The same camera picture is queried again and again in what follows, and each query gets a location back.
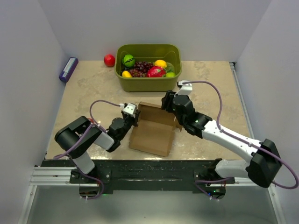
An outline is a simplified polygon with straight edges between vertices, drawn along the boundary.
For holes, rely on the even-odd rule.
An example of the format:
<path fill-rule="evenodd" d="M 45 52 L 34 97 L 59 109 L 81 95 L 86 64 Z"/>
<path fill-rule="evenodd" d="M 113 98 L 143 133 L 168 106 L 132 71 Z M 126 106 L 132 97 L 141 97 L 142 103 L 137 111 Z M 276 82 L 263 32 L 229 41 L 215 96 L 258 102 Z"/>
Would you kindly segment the brown cardboard box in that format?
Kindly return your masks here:
<path fill-rule="evenodd" d="M 129 148 L 149 154 L 166 157 L 169 155 L 175 137 L 175 130 L 182 130 L 175 115 L 161 109 L 161 106 L 146 102 L 138 105 L 140 111 L 138 126 L 129 138 Z"/>

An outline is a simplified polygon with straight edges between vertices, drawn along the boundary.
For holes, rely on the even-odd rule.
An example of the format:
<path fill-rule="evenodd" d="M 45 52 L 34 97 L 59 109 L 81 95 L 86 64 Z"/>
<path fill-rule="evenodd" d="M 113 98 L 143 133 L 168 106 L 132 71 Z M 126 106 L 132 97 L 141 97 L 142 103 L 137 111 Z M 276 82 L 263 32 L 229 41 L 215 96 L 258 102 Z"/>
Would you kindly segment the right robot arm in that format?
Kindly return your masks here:
<path fill-rule="evenodd" d="M 197 182 L 219 183 L 241 177 L 263 188 L 271 185 L 282 166 L 273 141 L 251 139 L 218 125 L 216 120 L 197 112 L 187 95 L 174 91 L 166 92 L 161 108 L 174 114 L 190 135 L 217 143 L 242 158 L 240 161 L 215 159 L 206 171 L 199 173 Z"/>

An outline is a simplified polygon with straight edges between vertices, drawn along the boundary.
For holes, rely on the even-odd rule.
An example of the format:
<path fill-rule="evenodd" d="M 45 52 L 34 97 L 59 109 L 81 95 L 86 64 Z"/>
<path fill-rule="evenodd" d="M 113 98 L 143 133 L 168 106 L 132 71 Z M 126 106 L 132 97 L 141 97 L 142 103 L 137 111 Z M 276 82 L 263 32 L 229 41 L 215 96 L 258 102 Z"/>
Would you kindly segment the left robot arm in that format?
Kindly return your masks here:
<path fill-rule="evenodd" d="M 77 172 L 86 183 L 99 181 L 96 165 L 91 160 L 87 150 L 92 144 L 100 146 L 107 152 L 116 150 L 132 126 L 138 126 L 140 111 L 121 111 L 121 118 L 114 118 L 107 130 L 102 130 L 85 116 L 71 122 L 59 130 L 54 140 L 64 150 L 64 153 L 53 157 L 58 160 L 67 156 L 77 167 Z"/>

